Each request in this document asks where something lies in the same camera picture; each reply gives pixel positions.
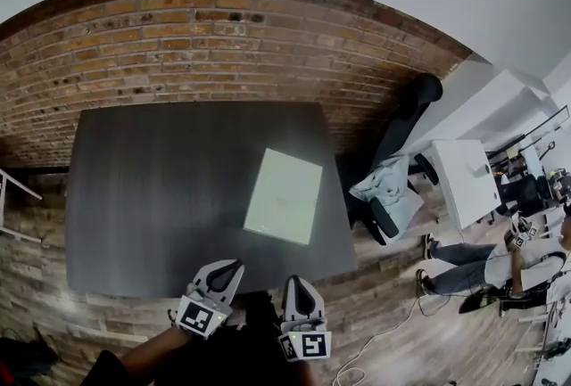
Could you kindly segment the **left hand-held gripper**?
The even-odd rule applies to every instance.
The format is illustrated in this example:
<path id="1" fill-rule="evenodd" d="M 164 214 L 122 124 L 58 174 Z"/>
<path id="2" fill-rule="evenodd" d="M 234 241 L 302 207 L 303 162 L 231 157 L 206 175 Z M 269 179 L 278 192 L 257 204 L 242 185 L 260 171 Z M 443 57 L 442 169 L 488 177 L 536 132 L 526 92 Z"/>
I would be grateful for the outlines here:
<path id="1" fill-rule="evenodd" d="M 244 271 L 242 260 L 218 260 L 201 267 L 180 299 L 176 327 L 207 340 L 232 314 L 229 305 Z"/>

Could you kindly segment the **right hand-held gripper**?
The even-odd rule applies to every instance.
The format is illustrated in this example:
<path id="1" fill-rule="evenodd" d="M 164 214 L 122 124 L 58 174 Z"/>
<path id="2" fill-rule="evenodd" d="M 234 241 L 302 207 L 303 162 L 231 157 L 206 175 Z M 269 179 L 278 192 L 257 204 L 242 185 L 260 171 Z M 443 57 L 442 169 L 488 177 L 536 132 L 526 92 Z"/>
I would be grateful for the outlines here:
<path id="1" fill-rule="evenodd" d="M 327 330 L 325 304 L 318 290 L 300 276 L 291 275 L 285 283 L 282 309 L 284 323 L 277 339 L 286 361 L 329 358 L 332 333 Z M 300 320 L 302 316 L 310 320 Z"/>

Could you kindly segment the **pale green box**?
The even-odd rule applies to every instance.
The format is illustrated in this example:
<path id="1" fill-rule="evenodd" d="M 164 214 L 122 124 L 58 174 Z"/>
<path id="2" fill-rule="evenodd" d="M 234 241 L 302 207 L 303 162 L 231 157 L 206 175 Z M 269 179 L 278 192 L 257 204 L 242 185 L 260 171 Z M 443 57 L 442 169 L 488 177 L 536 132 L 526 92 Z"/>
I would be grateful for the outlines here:
<path id="1" fill-rule="evenodd" d="M 322 167 L 266 149 L 244 230 L 300 245 L 310 243 Z"/>

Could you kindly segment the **person's right forearm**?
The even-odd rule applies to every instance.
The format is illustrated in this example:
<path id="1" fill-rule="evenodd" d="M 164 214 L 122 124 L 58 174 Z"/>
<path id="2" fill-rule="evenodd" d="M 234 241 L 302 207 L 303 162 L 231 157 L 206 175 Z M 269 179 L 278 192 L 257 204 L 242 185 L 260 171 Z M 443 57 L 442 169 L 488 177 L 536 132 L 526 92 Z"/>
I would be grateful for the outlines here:
<path id="1" fill-rule="evenodd" d="M 319 379 L 309 362 L 305 360 L 296 361 L 294 371 L 296 386 L 320 386 Z"/>

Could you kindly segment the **person's left forearm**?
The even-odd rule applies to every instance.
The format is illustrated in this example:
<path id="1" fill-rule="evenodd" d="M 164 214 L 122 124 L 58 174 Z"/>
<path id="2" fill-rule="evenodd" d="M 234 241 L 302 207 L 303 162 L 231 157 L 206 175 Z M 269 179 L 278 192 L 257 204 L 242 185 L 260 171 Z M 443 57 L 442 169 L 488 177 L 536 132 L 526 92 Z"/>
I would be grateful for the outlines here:
<path id="1" fill-rule="evenodd" d="M 147 386 L 161 365 L 193 338 L 176 326 L 134 347 L 120 357 L 120 362 L 135 386 Z"/>

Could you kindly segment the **white side desk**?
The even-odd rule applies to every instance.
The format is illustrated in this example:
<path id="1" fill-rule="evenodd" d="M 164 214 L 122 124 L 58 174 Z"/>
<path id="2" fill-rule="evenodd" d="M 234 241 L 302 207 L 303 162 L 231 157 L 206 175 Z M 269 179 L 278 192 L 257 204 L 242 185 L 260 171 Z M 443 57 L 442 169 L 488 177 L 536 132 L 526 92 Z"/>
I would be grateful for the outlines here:
<path id="1" fill-rule="evenodd" d="M 493 172 L 483 144 L 478 140 L 435 140 L 426 156 L 439 178 L 446 208 L 454 226 L 465 229 L 501 205 Z M 487 164 L 489 175 L 472 172 Z"/>

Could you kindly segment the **person's black clothing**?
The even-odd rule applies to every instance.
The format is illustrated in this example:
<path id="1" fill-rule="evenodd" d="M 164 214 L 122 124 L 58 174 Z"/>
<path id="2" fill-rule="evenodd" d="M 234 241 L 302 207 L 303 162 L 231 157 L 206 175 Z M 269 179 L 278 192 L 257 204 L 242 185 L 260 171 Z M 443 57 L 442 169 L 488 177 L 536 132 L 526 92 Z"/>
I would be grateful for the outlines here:
<path id="1" fill-rule="evenodd" d="M 244 327 L 225 325 L 207 340 L 192 334 L 147 386 L 296 386 L 295 362 L 286 361 L 277 343 L 278 317 L 271 296 L 253 292 L 241 303 Z M 135 386 L 121 356 L 102 351 L 80 386 Z"/>

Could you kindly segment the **light grey cloth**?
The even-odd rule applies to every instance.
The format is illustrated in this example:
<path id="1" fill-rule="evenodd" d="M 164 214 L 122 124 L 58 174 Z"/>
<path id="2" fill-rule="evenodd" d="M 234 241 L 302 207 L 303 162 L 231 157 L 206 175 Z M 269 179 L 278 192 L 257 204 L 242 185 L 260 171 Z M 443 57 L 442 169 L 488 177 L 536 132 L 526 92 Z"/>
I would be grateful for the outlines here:
<path id="1" fill-rule="evenodd" d="M 352 197 L 367 204 L 380 242 L 396 242 L 424 204 L 409 187 L 409 164 L 408 155 L 383 160 L 349 189 Z"/>

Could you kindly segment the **black high-back office chair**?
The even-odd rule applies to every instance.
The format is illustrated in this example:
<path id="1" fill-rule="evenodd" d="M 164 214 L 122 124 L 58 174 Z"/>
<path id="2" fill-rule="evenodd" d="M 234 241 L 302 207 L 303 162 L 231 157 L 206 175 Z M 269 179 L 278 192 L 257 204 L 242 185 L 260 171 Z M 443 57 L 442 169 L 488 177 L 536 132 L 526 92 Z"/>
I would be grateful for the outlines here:
<path id="1" fill-rule="evenodd" d="M 360 221 L 382 246 L 394 241 L 402 230 L 381 202 L 363 201 L 351 195 L 349 190 L 368 177 L 382 161 L 401 150 L 429 105 L 442 96 L 443 85 L 437 76 L 430 73 L 417 75 L 403 89 L 396 110 L 381 127 L 372 145 L 363 152 L 349 153 L 337 160 L 350 224 Z"/>

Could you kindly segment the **black bag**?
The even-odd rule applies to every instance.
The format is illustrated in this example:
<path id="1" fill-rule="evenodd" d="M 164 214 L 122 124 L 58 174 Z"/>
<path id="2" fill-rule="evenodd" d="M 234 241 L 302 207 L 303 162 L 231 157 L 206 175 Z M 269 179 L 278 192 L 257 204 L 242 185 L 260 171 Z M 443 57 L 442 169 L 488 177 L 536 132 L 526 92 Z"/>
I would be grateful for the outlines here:
<path id="1" fill-rule="evenodd" d="M 35 378 L 47 375 L 57 361 L 44 341 L 0 338 L 0 386 L 39 386 Z"/>

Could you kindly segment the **small white table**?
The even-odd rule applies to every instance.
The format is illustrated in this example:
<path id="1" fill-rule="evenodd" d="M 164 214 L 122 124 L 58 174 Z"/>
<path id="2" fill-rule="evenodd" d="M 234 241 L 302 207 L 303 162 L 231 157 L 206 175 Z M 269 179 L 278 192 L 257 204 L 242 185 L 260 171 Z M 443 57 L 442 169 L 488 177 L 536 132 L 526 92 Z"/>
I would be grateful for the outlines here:
<path id="1" fill-rule="evenodd" d="M 22 191 L 27 193 L 28 195 L 36 198 L 39 201 L 43 200 L 43 196 L 39 193 L 36 193 L 26 185 L 22 184 L 17 179 L 10 176 L 7 172 L 0 168 L 0 234 L 8 234 L 12 238 L 18 241 L 27 241 L 27 242 L 34 242 L 34 243 L 41 243 L 42 240 L 37 237 L 29 236 L 26 234 L 19 233 L 17 231 L 12 230 L 11 228 L 7 227 L 4 224 L 4 210 L 5 210 L 5 203 L 6 203 L 6 190 L 9 184 L 15 185 L 16 187 L 20 188 Z"/>

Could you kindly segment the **black mesh office chair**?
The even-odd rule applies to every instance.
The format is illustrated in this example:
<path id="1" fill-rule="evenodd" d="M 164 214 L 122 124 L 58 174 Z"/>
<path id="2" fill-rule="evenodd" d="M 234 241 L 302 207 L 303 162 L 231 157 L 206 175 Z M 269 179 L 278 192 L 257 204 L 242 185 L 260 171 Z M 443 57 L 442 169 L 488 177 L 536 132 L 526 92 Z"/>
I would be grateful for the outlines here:
<path id="1" fill-rule="evenodd" d="M 550 189 L 545 177 L 527 175 L 517 181 L 498 185 L 501 205 L 495 210 L 501 216 L 519 213 L 530 217 L 548 208 Z"/>

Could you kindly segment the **black framed board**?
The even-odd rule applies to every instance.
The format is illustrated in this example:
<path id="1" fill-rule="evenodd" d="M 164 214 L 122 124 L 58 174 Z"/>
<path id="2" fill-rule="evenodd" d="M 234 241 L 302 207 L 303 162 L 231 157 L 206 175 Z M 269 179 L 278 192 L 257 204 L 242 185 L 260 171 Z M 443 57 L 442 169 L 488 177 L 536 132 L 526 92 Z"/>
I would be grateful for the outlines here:
<path id="1" fill-rule="evenodd" d="M 511 149 L 516 149 L 516 155 L 519 155 L 523 150 L 534 146 L 552 131 L 560 129 L 569 119 L 571 119 L 571 113 L 569 112 L 568 106 L 565 105 L 530 132 L 519 134 L 509 139 L 495 150 L 486 151 L 486 157 L 488 160 L 494 160 L 502 154 L 507 155 L 508 150 Z"/>

